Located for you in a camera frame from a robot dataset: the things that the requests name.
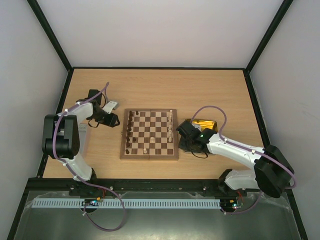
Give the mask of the wooden folding chess board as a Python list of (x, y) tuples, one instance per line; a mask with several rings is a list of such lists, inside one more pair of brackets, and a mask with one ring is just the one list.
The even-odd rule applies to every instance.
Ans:
[[(132, 111), (132, 126), (128, 126), (129, 112)], [(126, 108), (124, 110), (120, 145), (121, 160), (133, 161), (177, 161), (179, 159), (179, 136), (177, 110), (174, 108)]]

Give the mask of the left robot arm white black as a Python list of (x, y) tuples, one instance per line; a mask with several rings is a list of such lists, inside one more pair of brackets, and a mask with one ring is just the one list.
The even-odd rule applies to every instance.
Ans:
[(93, 120), (95, 127), (119, 126), (119, 117), (113, 113), (118, 106), (118, 102), (107, 100), (104, 90), (91, 89), (88, 97), (79, 99), (73, 106), (58, 114), (46, 115), (42, 133), (43, 153), (62, 163), (74, 180), (90, 181), (95, 172), (80, 153), (79, 125), (84, 120)]

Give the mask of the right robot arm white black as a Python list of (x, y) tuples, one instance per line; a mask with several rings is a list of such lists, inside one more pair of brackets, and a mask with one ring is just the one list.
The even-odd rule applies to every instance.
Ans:
[(249, 168), (231, 170), (226, 174), (225, 179), (218, 183), (218, 191), (224, 196), (238, 189), (259, 189), (270, 197), (279, 198), (294, 178), (292, 166), (274, 145), (265, 148), (247, 145), (213, 129), (200, 131), (187, 120), (176, 131), (189, 151), (220, 155)]

